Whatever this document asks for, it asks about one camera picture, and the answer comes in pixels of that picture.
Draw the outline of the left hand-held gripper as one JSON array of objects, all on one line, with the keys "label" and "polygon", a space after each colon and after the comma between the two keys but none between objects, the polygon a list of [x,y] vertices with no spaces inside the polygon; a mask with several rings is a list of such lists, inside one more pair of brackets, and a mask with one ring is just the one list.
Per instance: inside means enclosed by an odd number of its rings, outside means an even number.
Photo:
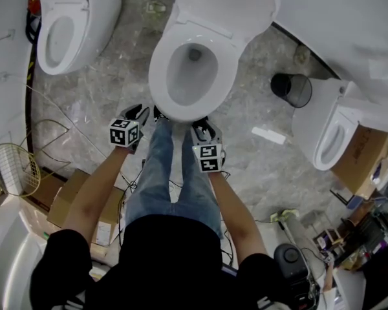
[{"label": "left hand-held gripper", "polygon": [[144,108],[142,104],[132,105],[121,111],[121,118],[114,118],[109,124],[109,143],[126,148],[130,154],[134,154],[143,137],[142,129],[149,115],[150,108]]}]

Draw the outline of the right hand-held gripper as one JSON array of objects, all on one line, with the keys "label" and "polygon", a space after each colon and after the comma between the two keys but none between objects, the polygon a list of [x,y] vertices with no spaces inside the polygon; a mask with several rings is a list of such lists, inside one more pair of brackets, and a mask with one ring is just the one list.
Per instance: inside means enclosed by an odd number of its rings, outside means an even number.
[{"label": "right hand-held gripper", "polygon": [[222,132],[208,117],[191,125],[193,143],[211,143],[192,147],[199,170],[202,173],[221,172],[226,152],[222,147]]}]

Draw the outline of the person's left forearm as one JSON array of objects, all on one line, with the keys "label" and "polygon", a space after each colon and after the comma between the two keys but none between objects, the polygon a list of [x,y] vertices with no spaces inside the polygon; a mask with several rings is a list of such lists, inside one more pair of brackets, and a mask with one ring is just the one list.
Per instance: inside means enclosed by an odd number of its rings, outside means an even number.
[{"label": "person's left forearm", "polygon": [[63,229],[76,231],[85,238],[88,244],[92,242],[99,217],[129,154],[129,149],[115,147],[110,155],[86,179],[70,206],[62,225]]}]

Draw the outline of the person's right forearm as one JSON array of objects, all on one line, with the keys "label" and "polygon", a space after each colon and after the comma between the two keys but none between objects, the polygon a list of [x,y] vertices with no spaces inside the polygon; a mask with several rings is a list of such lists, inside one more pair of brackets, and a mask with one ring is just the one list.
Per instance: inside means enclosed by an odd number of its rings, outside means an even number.
[{"label": "person's right forearm", "polygon": [[208,174],[219,205],[222,218],[230,233],[237,263],[241,263],[253,254],[267,254],[256,222],[245,204],[231,188],[221,172]]}]

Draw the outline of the white egg-shaped toilet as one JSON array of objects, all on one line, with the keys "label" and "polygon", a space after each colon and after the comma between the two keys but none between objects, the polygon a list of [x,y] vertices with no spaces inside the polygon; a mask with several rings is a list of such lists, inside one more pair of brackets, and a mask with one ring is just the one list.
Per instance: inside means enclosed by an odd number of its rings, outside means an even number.
[{"label": "white egg-shaped toilet", "polygon": [[41,69],[55,76],[91,64],[108,44],[122,0],[40,0],[37,53]]}]

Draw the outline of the white elongated toilet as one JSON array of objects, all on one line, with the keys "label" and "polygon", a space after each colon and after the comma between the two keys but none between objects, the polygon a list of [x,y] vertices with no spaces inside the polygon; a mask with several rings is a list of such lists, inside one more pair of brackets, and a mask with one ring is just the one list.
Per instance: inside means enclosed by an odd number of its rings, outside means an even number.
[{"label": "white elongated toilet", "polygon": [[309,102],[294,111],[294,143],[320,171],[342,157],[359,125],[388,132],[388,111],[367,99],[353,81],[309,79]]}]

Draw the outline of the white rectangular board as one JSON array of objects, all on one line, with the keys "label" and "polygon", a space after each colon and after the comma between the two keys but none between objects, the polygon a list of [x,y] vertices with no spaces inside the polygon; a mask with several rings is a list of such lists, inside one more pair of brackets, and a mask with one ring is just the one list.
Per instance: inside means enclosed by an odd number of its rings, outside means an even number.
[{"label": "white rectangular board", "polygon": [[278,145],[283,145],[286,141],[286,136],[270,129],[254,127],[252,129],[252,134],[255,134],[256,136],[262,137]]}]

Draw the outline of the black mesh wastebasket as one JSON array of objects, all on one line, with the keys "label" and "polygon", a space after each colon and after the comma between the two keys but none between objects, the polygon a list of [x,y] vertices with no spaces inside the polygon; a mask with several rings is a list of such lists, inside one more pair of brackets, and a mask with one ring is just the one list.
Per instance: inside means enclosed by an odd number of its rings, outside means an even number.
[{"label": "black mesh wastebasket", "polygon": [[312,97],[312,84],[303,74],[277,73],[270,80],[270,88],[295,109],[303,108]]}]

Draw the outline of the labelled cardboard box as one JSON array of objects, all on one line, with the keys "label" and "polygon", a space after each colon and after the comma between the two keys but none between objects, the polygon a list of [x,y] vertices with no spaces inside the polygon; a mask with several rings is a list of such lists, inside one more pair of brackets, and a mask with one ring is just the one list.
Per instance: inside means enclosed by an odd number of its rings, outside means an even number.
[{"label": "labelled cardboard box", "polygon": [[[58,227],[62,227],[70,206],[81,186],[88,179],[89,174],[76,169],[73,175],[58,191],[47,216],[47,220]],[[118,235],[119,225],[124,226],[124,220],[119,220],[118,210],[124,197],[124,191],[113,187],[109,199],[99,217],[92,242],[102,247],[108,247]]]}]

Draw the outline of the neon yellow object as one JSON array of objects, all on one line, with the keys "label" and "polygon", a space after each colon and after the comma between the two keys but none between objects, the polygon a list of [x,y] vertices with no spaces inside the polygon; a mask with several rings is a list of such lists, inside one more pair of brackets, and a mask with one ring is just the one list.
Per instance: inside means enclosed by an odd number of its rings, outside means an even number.
[{"label": "neon yellow object", "polygon": [[270,223],[277,223],[281,220],[287,220],[290,216],[298,218],[300,213],[297,209],[284,209],[282,211],[277,211],[270,215]]}]

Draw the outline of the clear plastic wrapper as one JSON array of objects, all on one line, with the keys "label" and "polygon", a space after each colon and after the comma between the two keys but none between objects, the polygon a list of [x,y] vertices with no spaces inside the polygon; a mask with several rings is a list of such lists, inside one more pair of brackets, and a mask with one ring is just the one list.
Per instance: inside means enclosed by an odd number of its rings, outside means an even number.
[{"label": "clear plastic wrapper", "polygon": [[146,4],[148,14],[161,14],[166,11],[166,5],[158,1],[149,1]]}]

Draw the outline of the crumpled clear plastic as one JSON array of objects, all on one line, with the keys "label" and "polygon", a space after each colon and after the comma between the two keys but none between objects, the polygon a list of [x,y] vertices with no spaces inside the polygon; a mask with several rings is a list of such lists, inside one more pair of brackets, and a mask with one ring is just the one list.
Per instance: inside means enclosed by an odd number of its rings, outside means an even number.
[{"label": "crumpled clear plastic", "polygon": [[298,45],[295,49],[293,61],[297,66],[305,66],[309,63],[311,56],[310,49],[305,45]]}]

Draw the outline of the person's black t-shirt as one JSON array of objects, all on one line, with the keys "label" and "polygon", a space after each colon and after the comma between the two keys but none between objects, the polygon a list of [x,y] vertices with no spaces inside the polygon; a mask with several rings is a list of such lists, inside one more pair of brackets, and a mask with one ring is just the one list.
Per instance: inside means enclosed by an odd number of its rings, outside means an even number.
[{"label": "person's black t-shirt", "polygon": [[129,224],[118,263],[91,278],[90,249],[73,230],[52,234],[30,281],[33,310],[293,309],[278,264],[253,254],[236,275],[222,270],[219,237],[178,216],[149,215]]}]

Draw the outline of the large brown cardboard box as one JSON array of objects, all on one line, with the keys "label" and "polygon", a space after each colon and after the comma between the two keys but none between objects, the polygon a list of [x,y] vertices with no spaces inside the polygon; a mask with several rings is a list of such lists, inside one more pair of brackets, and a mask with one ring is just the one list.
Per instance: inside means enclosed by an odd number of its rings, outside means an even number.
[{"label": "large brown cardboard box", "polygon": [[353,195],[367,200],[377,186],[371,176],[379,162],[388,164],[387,155],[388,132],[360,125],[331,171]]}]

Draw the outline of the blue metal-frame stool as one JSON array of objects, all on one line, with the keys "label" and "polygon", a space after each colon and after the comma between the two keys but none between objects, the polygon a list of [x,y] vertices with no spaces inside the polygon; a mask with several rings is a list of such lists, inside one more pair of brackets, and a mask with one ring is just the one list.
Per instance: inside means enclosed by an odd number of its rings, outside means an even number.
[{"label": "blue metal-frame stool", "polygon": [[330,193],[336,197],[342,204],[344,204],[344,206],[348,209],[348,210],[354,210],[356,209],[357,207],[359,207],[361,205],[362,202],[364,202],[364,198],[360,197],[360,196],[355,196],[355,195],[352,195],[348,200],[346,200],[342,195],[340,195],[339,193],[333,191],[332,189],[330,189]]}]

